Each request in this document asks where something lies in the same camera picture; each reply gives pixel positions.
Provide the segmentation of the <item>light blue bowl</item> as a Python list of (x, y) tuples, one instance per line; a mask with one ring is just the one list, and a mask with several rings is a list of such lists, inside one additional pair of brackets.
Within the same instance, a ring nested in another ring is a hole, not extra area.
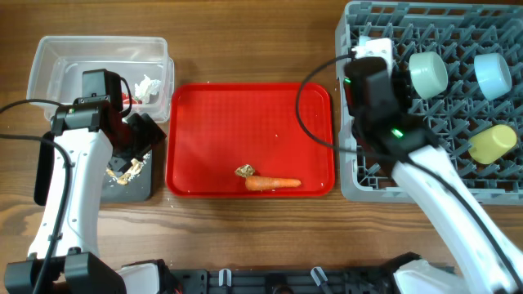
[(476, 56), (474, 70), (481, 93), (487, 100), (498, 99), (512, 89), (510, 69), (501, 54)]

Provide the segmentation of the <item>pale green bowl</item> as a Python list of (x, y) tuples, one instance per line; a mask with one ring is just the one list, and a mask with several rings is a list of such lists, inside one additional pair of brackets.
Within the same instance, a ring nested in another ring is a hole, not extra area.
[(409, 72), (414, 90), (424, 100), (439, 95), (449, 83), (445, 63), (433, 51), (412, 54)]

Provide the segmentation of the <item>white tissue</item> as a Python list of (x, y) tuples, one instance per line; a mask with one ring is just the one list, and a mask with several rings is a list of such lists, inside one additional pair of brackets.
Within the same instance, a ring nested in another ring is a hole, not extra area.
[(158, 79), (151, 79), (147, 75), (139, 82), (134, 84), (133, 100), (138, 104), (152, 104), (159, 98), (162, 82)]

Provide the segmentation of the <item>rice and food leftovers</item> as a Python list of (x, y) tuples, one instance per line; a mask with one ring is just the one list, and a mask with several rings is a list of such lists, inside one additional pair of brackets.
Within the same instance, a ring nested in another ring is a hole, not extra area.
[(118, 185), (128, 185), (144, 172), (145, 165), (149, 162), (151, 156), (152, 153), (149, 152), (141, 161), (134, 158), (132, 165), (124, 172), (113, 171), (107, 167), (105, 174), (110, 178), (110, 182), (115, 182)]

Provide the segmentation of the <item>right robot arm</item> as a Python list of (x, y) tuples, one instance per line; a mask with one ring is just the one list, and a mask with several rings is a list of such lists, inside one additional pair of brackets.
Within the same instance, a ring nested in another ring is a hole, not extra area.
[(434, 133), (395, 96), (386, 61), (364, 57), (344, 67), (353, 134), (422, 209), (457, 261), (470, 293), (520, 293), (522, 252), (465, 186)]

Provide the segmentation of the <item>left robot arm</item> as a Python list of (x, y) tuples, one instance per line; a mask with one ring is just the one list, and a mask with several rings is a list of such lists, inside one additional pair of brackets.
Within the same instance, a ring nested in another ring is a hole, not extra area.
[(106, 69), (86, 71), (81, 97), (56, 104), (41, 144), (34, 201), (45, 208), (25, 261), (7, 265), (10, 293), (173, 293), (162, 260), (119, 270), (98, 256), (97, 220), (108, 169), (126, 172), (166, 135), (148, 114), (123, 103), (127, 81)]

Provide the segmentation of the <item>yellow plastic cup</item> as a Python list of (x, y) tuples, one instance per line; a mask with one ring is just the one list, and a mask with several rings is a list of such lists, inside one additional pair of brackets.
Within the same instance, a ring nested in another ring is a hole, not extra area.
[(517, 143), (516, 132), (508, 125), (496, 125), (474, 135), (469, 143), (470, 156), (481, 164), (491, 164), (510, 151)]

